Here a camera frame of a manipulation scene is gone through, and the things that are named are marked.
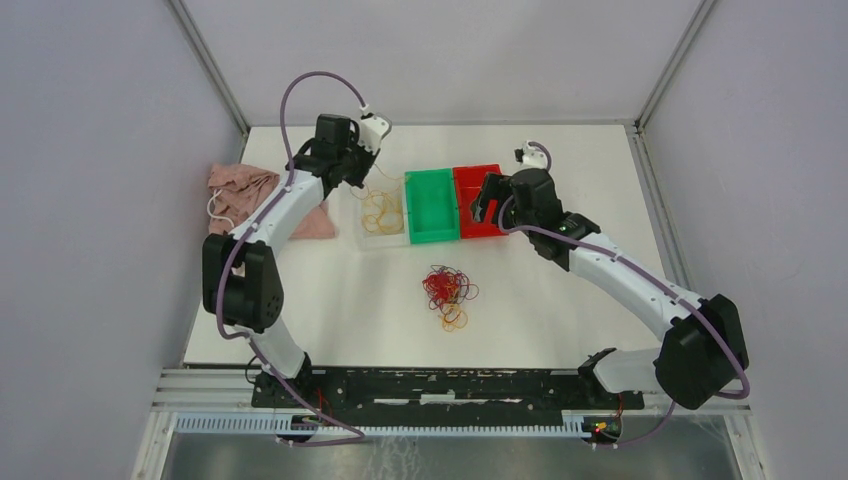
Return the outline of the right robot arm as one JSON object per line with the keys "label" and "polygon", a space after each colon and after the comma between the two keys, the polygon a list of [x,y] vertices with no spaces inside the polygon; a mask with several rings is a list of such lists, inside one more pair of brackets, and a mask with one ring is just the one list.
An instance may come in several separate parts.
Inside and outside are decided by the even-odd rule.
{"label": "right robot arm", "polygon": [[608,348],[587,360],[577,382],[585,405],[602,408],[625,391],[660,391],[688,410],[714,397],[749,397],[750,362],[736,304],[649,271],[596,223],[565,210],[547,170],[486,174],[470,211],[478,223],[524,234],[540,257],[601,289],[658,339],[655,349]]}

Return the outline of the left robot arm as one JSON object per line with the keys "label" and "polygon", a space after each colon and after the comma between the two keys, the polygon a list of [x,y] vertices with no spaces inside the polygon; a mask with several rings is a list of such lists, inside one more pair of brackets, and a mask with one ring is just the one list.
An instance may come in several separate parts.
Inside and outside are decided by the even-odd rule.
{"label": "left robot arm", "polygon": [[308,354],[283,319],[285,294],[276,255],[301,221],[340,184],[358,188],[373,167],[391,121],[322,114],[314,135],[293,155],[288,175],[247,220],[228,234],[210,234],[202,247],[202,306],[226,339],[243,338],[291,406],[307,404],[314,379]]}

